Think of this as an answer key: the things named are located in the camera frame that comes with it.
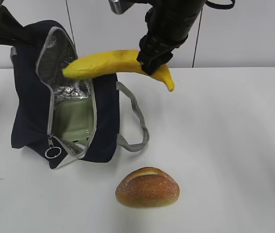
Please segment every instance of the yellow banana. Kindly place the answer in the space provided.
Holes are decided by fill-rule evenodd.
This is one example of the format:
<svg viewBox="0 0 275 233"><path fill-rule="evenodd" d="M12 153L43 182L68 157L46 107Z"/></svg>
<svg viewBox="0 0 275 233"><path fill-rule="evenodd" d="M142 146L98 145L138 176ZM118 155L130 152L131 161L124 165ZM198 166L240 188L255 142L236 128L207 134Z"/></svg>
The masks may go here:
<svg viewBox="0 0 275 233"><path fill-rule="evenodd" d="M69 64L63 69L63 74L69 79L79 80L93 79L118 72L136 72L147 75L136 60L138 53L138 50L115 50L92 54ZM169 91L174 90L174 82L167 65L160 66L150 77L163 82Z"/></svg>

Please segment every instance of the bread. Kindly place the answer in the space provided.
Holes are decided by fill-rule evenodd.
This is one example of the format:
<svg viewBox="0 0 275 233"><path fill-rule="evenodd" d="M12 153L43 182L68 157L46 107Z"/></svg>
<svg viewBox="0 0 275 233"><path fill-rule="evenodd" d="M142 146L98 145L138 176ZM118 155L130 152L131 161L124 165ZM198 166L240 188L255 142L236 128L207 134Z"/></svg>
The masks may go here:
<svg viewBox="0 0 275 233"><path fill-rule="evenodd" d="M179 186L165 172L144 167L130 173L116 189L117 199L131 207L158 207L174 203Z"/></svg>

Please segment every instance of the navy blue bag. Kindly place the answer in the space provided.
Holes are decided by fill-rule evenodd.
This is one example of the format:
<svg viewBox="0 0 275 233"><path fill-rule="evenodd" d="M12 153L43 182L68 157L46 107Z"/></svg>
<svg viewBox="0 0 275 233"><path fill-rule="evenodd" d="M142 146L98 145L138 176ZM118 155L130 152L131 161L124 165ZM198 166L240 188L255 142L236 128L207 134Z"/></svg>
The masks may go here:
<svg viewBox="0 0 275 233"><path fill-rule="evenodd" d="M77 59L77 53L65 29L51 20L25 28L37 43L11 49L19 97L12 147L31 148L48 160L51 169L77 159L106 163L117 145L128 151L142 150L149 141L145 120L136 98L117 75L90 81L66 79L62 69ZM140 119L142 143L129 145L119 134L119 91L131 99Z"/></svg>

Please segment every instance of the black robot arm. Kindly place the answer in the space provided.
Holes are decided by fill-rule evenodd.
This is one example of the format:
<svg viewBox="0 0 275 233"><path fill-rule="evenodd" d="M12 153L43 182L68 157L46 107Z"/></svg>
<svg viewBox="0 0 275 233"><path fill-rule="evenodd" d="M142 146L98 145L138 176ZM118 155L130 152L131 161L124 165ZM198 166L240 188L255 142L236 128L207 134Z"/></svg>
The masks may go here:
<svg viewBox="0 0 275 233"><path fill-rule="evenodd" d="M0 0L0 45L34 45L35 42L32 40L31 35L19 24L2 3L3 0Z"/></svg>
<svg viewBox="0 0 275 233"><path fill-rule="evenodd" d="M232 4L220 5L207 0L127 0L149 3L152 8L146 14L147 34L140 41L137 60L147 74L153 74L173 57L172 51L188 38L188 33L204 4L216 9L231 9Z"/></svg>

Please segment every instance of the zipper pull ring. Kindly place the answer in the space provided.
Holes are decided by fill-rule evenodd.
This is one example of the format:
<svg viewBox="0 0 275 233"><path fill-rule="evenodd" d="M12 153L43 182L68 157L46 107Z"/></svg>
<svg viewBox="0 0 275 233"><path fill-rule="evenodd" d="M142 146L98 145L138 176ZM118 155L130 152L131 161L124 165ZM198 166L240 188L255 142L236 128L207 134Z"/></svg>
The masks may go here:
<svg viewBox="0 0 275 233"><path fill-rule="evenodd" d="M47 159L55 159L59 157L62 153L62 149L60 147L55 147L52 141L53 136L48 135L48 144L49 148L45 152L45 157Z"/></svg>

